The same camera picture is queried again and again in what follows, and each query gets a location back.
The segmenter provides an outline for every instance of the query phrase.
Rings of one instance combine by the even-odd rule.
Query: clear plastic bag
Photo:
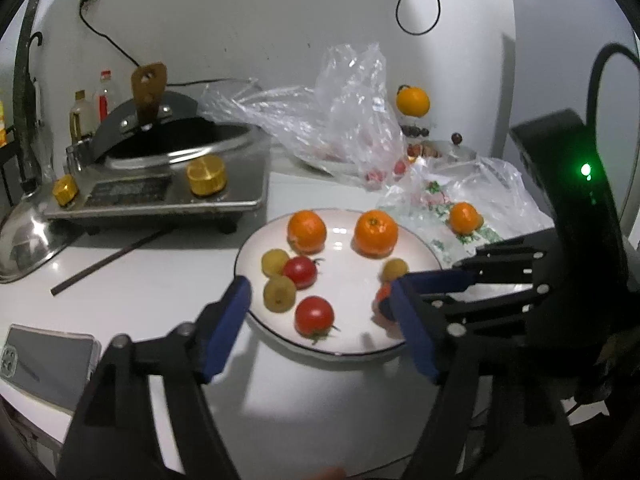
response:
[[[56,172],[53,170],[53,136],[51,131],[42,124],[39,124],[37,128],[37,133],[31,142],[31,148],[40,165],[42,182],[55,182]]]
[[[338,179],[390,181],[403,156],[402,131],[386,95],[386,60],[377,44],[329,48],[313,89],[235,86],[207,86],[198,113],[215,122],[257,124],[294,156]]]
[[[484,225],[471,235],[457,235],[447,224],[457,202],[470,203],[484,218]],[[553,226],[518,170],[498,158],[418,158],[379,207],[427,243],[444,266],[474,254],[479,245]]]

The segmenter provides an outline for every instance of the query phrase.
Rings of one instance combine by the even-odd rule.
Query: gold knob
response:
[[[74,178],[66,174],[62,178],[59,178],[53,185],[53,196],[61,207],[69,204],[78,194],[78,184]]]
[[[187,165],[187,178],[194,195],[212,195],[226,186],[225,163],[217,155],[200,156]]]

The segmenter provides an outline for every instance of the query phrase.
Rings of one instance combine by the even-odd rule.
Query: wok handle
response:
[[[151,124],[158,118],[165,87],[166,66],[163,63],[140,66],[131,75],[131,91],[140,126]]]

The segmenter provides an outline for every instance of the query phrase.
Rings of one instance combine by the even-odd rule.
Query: stainless steel lid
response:
[[[0,283],[20,280],[82,234],[71,222],[44,218],[51,188],[23,197],[0,224]]]

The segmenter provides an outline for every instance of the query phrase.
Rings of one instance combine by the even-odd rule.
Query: red cherry tomato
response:
[[[327,300],[309,296],[296,307],[295,327],[301,336],[318,339],[329,333],[335,314]]]
[[[297,290],[310,287],[318,277],[316,262],[306,256],[296,256],[284,265],[282,275],[289,278]]]
[[[386,173],[380,170],[369,171],[366,176],[367,182],[384,182],[386,179]]]
[[[394,166],[394,175],[402,176],[406,173],[406,162],[404,160],[398,160]]]
[[[378,292],[376,293],[376,304],[379,304],[380,301],[384,300],[385,298],[388,298],[390,295],[391,295],[391,284],[385,283],[378,289]]]

